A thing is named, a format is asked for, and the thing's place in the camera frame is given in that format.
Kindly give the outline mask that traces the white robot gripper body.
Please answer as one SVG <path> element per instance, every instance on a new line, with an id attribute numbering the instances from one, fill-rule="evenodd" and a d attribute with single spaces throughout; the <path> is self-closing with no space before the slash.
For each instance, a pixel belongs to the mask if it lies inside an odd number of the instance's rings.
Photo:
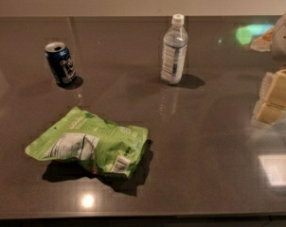
<path id="1" fill-rule="evenodd" d="M 271 52 L 276 61 L 286 61 L 286 11 L 275 24 Z"/>

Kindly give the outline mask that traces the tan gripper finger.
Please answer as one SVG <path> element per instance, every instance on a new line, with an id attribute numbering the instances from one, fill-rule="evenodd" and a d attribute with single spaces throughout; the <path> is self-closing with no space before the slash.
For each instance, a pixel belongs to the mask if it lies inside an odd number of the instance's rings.
<path id="1" fill-rule="evenodd" d="M 276 73 L 267 72 L 263 78 L 259 98 L 267 105 L 286 109 L 286 68 Z"/>
<path id="2" fill-rule="evenodd" d="M 251 125 L 257 129 L 265 129 L 273 126 L 284 114 L 278 107 L 268 105 L 259 99 L 253 110 Z"/>

